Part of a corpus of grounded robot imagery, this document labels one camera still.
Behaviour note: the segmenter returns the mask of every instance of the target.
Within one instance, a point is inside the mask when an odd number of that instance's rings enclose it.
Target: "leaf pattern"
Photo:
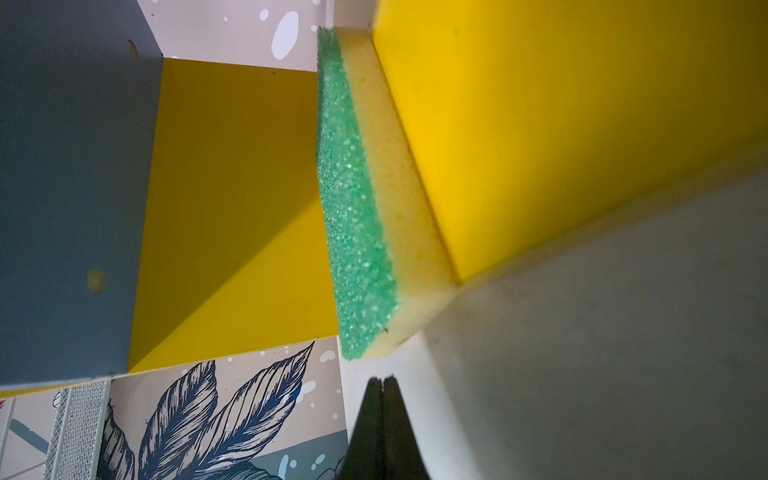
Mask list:
[[[280,477],[270,475],[266,470],[256,468],[249,462],[241,462],[224,472],[213,473],[205,477],[205,480],[282,480]]]
[[[256,374],[235,392],[187,451],[177,477],[196,480],[257,454],[296,405],[312,345]]]
[[[139,450],[139,480],[160,480],[175,472],[217,403],[216,366],[198,363],[176,380],[157,403]]]
[[[125,441],[125,434],[114,422],[112,404],[108,403],[96,475],[102,480],[134,480],[135,462],[134,453]]]

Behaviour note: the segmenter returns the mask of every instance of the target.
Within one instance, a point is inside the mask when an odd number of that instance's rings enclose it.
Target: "gray wall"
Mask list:
[[[487,478],[768,478],[768,173],[473,290],[426,336]]]
[[[161,72],[135,0],[0,3],[0,387],[125,372]]]

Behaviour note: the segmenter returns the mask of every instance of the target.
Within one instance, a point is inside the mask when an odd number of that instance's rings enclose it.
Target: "blue-gray panel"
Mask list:
[[[161,73],[135,0],[0,2],[0,386],[126,371]]]

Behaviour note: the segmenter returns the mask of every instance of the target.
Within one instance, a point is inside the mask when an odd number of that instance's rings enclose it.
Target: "green abrasive surface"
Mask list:
[[[342,355],[360,358],[398,307],[344,60],[334,30],[318,31],[317,176]]]

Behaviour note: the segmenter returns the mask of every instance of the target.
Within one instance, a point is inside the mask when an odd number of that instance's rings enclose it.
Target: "leaf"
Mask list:
[[[114,422],[112,404],[108,403],[96,475],[102,480],[134,480],[135,462],[134,453],[125,441],[125,434]]]
[[[275,362],[235,392],[232,401],[208,423],[184,456],[177,477],[205,478],[261,451],[296,405],[312,345]]]
[[[139,480],[159,480],[176,471],[213,415],[216,365],[198,363],[161,396],[139,450]]]
[[[223,472],[214,472],[205,476],[204,480],[282,480],[270,475],[267,470],[256,468],[249,462],[241,462]]]

